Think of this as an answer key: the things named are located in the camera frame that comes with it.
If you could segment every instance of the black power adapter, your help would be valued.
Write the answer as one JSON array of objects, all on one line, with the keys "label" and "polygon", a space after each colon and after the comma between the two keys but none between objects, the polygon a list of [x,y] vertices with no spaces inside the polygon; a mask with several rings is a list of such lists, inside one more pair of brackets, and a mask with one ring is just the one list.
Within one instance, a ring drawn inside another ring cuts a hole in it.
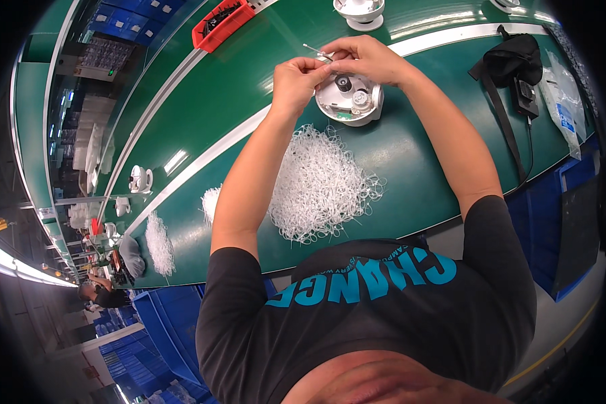
[{"label": "black power adapter", "polygon": [[539,107],[536,104],[536,92],[534,87],[523,80],[513,77],[513,84],[509,86],[512,94],[514,109],[533,120],[539,116]]}]

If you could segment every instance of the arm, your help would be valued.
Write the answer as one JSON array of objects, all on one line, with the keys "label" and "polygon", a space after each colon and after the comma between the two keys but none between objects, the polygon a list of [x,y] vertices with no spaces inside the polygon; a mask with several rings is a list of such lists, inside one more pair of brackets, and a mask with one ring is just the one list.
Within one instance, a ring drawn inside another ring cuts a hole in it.
[{"label": "arm", "polygon": [[88,278],[90,278],[91,281],[97,282],[101,286],[105,287],[108,290],[108,292],[112,292],[112,282],[110,282],[109,280],[104,279],[104,278],[99,278],[91,273],[88,273]]},{"label": "arm", "polygon": [[276,183],[294,125],[314,88],[330,75],[322,61],[295,58],[276,66],[271,109],[229,171],[218,197],[211,254],[223,247],[248,251],[256,260],[256,233]]},{"label": "arm", "polygon": [[420,118],[465,219],[487,195],[503,197],[496,166],[474,125],[420,70],[370,36],[340,38],[322,47],[335,52],[334,70],[362,74],[399,87]]}]

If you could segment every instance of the black t-shirt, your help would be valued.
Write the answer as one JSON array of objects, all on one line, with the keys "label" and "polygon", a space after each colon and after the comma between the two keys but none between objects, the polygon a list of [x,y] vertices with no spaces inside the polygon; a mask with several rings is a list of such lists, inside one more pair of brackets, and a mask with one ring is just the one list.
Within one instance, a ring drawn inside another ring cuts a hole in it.
[{"label": "black t-shirt", "polygon": [[462,261],[400,240],[322,249],[267,300],[259,263],[227,247],[210,257],[196,330],[200,371],[224,404],[280,403],[342,354],[389,350],[496,392],[534,336],[536,293],[505,201],[469,210]]},{"label": "black t-shirt", "polygon": [[108,292],[106,288],[100,287],[97,290],[97,297],[94,299],[94,303],[103,308],[117,308],[128,306],[130,299],[122,289],[113,289],[111,292]]}]

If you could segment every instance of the hand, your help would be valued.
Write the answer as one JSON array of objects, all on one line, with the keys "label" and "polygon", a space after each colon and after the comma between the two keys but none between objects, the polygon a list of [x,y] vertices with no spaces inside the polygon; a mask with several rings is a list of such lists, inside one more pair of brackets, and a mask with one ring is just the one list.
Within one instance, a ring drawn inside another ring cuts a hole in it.
[{"label": "hand", "polygon": [[294,58],[274,69],[274,95],[271,110],[299,117],[314,94],[315,87],[330,75],[320,60]]},{"label": "hand", "polygon": [[409,77],[412,65],[385,44],[369,35],[339,38],[320,49],[335,54],[330,68],[361,74],[379,83],[399,87]]}]

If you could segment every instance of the black cable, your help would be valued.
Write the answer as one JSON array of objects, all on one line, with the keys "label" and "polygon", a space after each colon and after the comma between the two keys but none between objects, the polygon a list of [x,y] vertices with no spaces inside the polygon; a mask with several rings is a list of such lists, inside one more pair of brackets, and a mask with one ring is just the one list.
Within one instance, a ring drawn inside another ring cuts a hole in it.
[{"label": "black cable", "polygon": [[525,180],[521,181],[521,183],[518,184],[518,186],[516,188],[514,188],[513,190],[504,194],[503,195],[504,198],[507,198],[511,194],[522,189],[525,186],[525,184],[527,183],[528,178],[530,178],[530,174],[532,173],[532,168],[534,168],[534,148],[532,146],[532,119],[529,116],[527,117],[527,138],[530,141],[530,169],[527,172],[527,174],[525,175]]}]

